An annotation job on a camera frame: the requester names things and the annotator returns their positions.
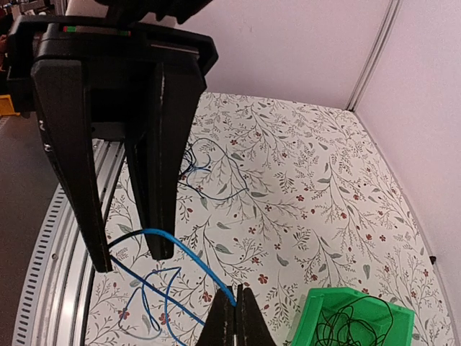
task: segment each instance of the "red flower pattern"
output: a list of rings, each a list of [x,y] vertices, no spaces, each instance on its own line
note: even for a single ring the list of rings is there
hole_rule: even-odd
[[[118,318],[119,319],[127,319],[129,317],[130,313],[127,311],[127,309],[119,310],[118,311]]]
[[[165,313],[162,312],[160,317],[158,318],[160,320],[160,324],[164,326],[166,324],[166,318],[165,318]]]
[[[205,292],[203,293],[202,298],[203,298],[203,300],[204,300],[206,303],[209,303],[209,302],[211,302],[213,296],[212,296],[211,294],[208,294],[207,291],[205,291]]]
[[[258,281],[263,285],[265,283],[267,283],[267,281],[269,280],[269,278],[267,276],[264,276],[264,274],[259,274],[259,278],[258,278]]]

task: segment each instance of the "metal rail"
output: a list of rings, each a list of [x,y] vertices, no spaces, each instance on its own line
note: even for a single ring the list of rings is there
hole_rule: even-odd
[[[94,141],[99,198],[107,217],[124,146]],[[59,186],[40,229],[22,290],[13,346],[81,345],[94,274],[72,208]]]
[[[402,6],[402,0],[390,0],[388,8],[386,10],[384,19],[382,20],[380,29],[377,33],[376,39],[373,43],[372,50],[368,55],[367,61],[365,62],[364,68],[355,84],[354,90],[352,91],[351,97],[347,102],[346,110],[355,112],[358,104],[362,100],[365,89],[368,87],[370,79],[375,72],[376,66],[386,43],[389,40],[390,33],[395,24],[398,11]]]

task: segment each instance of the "white wall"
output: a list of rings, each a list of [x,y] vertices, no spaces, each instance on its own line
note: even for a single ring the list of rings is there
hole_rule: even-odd
[[[211,36],[208,90],[344,108],[388,0],[214,0],[179,29]]]
[[[461,334],[461,1],[403,1],[357,114],[437,256]]]

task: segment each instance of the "gray floor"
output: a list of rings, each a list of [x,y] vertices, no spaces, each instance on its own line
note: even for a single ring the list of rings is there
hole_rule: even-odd
[[[58,181],[37,120],[10,117],[0,128],[0,340],[12,343],[22,284]]]

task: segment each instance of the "floral patterned surface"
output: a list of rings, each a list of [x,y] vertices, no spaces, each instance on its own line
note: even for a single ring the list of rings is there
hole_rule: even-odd
[[[314,287],[349,286],[416,312],[413,345],[454,345],[450,318],[419,230],[370,137],[346,111],[296,102],[204,94],[190,142],[209,168],[182,177],[176,235],[234,288],[256,294],[278,345],[289,345],[294,319]],[[107,238],[139,229],[126,165],[107,222]],[[139,275],[182,266],[171,294],[206,319],[216,287],[176,249],[155,262],[142,238],[112,252]],[[151,282],[165,291],[172,273]],[[164,332],[154,341],[136,296],[139,286],[115,270],[96,274],[87,346],[174,345],[163,301],[148,293]],[[117,323],[122,318],[122,328]],[[176,335],[194,345],[202,327],[169,305]]]

